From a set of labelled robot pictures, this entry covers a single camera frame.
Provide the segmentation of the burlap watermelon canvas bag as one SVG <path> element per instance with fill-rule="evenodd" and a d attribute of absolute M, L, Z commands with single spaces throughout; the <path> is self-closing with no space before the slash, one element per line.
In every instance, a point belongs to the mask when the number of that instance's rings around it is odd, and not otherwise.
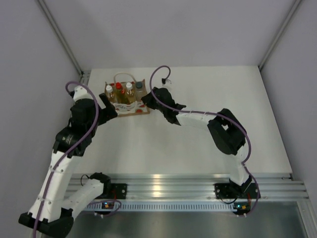
<path fill-rule="evenodd" d="M 131 80 L 130 81 L 119 81 L 117 80 L 116 78 L 119 76 L 119 75 L 127 75 L 129 77 L 131 77 Z M 127 116 L 136 116 L 136 115 L 147 115 L 150 113 L 150 109 L 144 105 L 144 103 L 141 101 L 141 100 L 137 100 L 136 98 L 136 101 L 132 104 L 129 103 L 127 97 L 126 97 L 126 83 L 127 82 L 130 82 L 132 83 L 133 85 L 133 89 L 134 89 L 134 92 L 135 92 L 135 83 L 138 82 L 138 81 L 142 81 L 143 84 L 144 84 L 144 96 L 148 94 L 148 91 L 146 89 L 146 82 L 145 82 L 145 79 L 143 80 L 137 80 L 134 75 L 128 73 L 128 72 L 118 72 L 117 74 L 115 74 L 113 76 L 113 82 L 112 83 L 107 83 L 105 82 L 105 94 L 106 94 L 106 86 L 107 85 L 111 85 L 113 87 L 113 90 L 114 90 L 114 93 L 116 95 L 116 103 L 112 103 L 115 107 L 115 110 L 118 114 L 119 117 L 127 117 Z M 117 94 L 116 94 L 116 88 L 115 88 L 115 84 L 117 82 L 120 82 L 124 88 L 124 92 L 125 92 L 125 97 L 126 97 L 126 104 L 121 104 L 118 102 L 118 98 L 117 98 Z"/>

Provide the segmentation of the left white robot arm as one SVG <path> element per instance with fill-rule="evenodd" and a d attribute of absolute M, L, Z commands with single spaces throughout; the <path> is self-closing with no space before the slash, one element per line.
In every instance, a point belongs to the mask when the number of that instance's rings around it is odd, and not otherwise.
<path fill-rule="evenodd" d="M 68 92 L 74 101 L 67 126 L 55 137 L 50 166 L 36 198 L 26 213 L 20 215 L 18 222 L 32 228 L 32 236 L 41 232 L 53 238 L 66 237 L 77 216 L 97 197 L 111 195 L 109 176 L 94 173 L 88 181 L 69 198 L 65 198 L 70 179 L 80 164 L 87 147 L 92 143 L 98 126 L 117 117 L 114 105 L 107 95 L 99 98 L 105 108 L 101 108 L 91 90 L 76 83 Z"/>

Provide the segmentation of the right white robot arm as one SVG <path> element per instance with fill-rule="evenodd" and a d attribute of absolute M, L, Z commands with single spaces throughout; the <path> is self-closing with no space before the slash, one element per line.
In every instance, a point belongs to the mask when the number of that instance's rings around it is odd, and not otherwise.
<path fill-rule="evenodd" d="M 230 157 L 228 189 L 235 198 L 242 198 L 252 184 L 252 176 L 245 167 L 251 155 L 251 142 L 245 128 L 229 109 L 218 113 L 185 110 L 176 103 L 166 88 L 156 88 L 141 98 L 153 110 L 159 110 L 165 119 L 179 126 L 192 126 L 208 131 L 217 149 Z"/>

